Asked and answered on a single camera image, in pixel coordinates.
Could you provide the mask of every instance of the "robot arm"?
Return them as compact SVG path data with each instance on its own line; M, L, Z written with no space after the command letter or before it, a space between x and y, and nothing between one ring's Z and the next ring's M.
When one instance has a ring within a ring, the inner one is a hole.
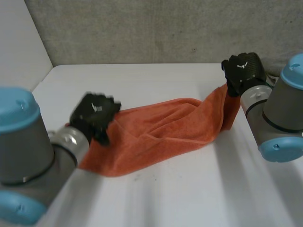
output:
M252 134L264 159L288 162L303 155L303 54L285 66L272 89L255 53L222 62L230 96L241 96Z
M89 149L107 145L106 128L121 104L86 94L50 139L33 95L0 87L0 219L32 225L46 212Z

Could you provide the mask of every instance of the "towel fold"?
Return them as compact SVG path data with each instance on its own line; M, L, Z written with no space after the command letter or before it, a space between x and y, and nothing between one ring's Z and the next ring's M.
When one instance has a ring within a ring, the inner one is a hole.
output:
M80 168L121 176L211 143L229 130L240 107L227 86L204 101L180 98L120 111L107 130L110 145L92 141Z

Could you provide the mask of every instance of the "white wall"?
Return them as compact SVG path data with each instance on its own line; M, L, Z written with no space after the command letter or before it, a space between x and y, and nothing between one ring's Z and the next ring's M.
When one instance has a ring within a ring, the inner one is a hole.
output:
M52 64L23 0L0 0L0 86L33 90Z

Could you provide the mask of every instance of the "white table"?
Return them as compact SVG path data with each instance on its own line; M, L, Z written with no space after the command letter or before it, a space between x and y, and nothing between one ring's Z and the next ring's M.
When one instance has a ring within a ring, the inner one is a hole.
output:
M66 65L34 90L48 130L65 124L86 91L123 109L203 100L225 83L220 64ZM76 170L37 227L302 227L303 158L269 163L240 109L212 144L135 173Z

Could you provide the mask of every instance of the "blue joint cap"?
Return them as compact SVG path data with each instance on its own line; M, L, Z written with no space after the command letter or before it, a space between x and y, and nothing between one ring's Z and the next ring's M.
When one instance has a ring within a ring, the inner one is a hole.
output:
M303 155L303 137L280 137L263 142L259 147L269 162L289 162Z
M282 80L291 87L303 90L303 53L292 57L281 72Z
M0 219L19 225L33 225L46 212L46 206L25 195L0 191Z
M33 94L18 87L0 87L0 135L26 128L40 116Z

